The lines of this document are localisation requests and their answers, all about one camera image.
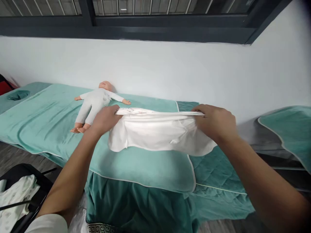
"window frame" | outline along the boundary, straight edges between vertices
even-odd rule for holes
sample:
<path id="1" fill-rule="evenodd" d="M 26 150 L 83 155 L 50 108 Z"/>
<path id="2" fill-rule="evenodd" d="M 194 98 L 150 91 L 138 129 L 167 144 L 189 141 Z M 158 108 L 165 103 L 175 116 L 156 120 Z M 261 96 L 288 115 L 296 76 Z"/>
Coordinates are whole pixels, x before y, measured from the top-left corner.
<path id="1" fill-rule="evenodd" d="M 79 16 L 0 17 L 0 35 L 252 44 L 291 0 L 256 0 L 247 14 L 96 16 L 79 0 Z"/>

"doll head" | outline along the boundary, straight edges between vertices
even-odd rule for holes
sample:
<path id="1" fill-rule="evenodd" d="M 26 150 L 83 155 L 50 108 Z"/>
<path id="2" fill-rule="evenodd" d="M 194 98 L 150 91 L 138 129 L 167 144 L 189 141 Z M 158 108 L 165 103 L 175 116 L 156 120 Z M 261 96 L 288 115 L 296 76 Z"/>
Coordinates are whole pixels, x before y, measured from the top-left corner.
<path id="1" fill-rule="evenodd" d="M 104 88 L 107 91 L 112 91 L 112 85 L 111 83 L 109 83 L 108 81 L 103 81 L 99 84 L 98 86 L 99 88 Z"/>

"hand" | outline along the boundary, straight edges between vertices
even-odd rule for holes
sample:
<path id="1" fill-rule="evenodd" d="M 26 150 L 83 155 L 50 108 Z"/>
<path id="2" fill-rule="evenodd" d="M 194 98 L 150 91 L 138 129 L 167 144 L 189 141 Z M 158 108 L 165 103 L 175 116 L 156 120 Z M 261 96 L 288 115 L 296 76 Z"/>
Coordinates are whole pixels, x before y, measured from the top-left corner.
<path id="1" fill-rule="evenodd" d="M 201 111 L 205 116 L 196 116 L 198 129 L 210 137 L 217 144 L 239 138 L 236 129 L 236 118 L 224 108 L 200 104 L 192 111 Z"/>
<path id="2" fill-rule="evenodd" d="M 131 105 L 131 102 L 129 100 L 123 99 L 122 103 L 126 104 L 126 105 Z"/>
<path id="3" fill-rule="evenodd" d="M 111 130 L 111 128 L 114 127 L 122 117 L 122 115 L 115 115 L 115 112 L 119 108 L 118 105 L 102 108 L 102 110 L 97 113 L 92 126 L 86 131 L 86 133 L 90 131 L 97 136 L 102 136 Z"/>

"white wall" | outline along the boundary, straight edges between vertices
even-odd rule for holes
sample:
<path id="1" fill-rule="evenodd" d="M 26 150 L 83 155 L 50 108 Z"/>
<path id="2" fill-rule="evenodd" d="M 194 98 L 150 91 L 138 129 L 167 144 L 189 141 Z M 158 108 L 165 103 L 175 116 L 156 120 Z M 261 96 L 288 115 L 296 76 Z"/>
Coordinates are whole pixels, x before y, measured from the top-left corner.
<path id="1" fill-rule="evenodd" d="M 0 73 L 31 82 L 197 101 L 245 122 L 289 105 L 311 105 L 311 24 L 299 0 L 251 46 L 91 39 L 0 38 Z"/>

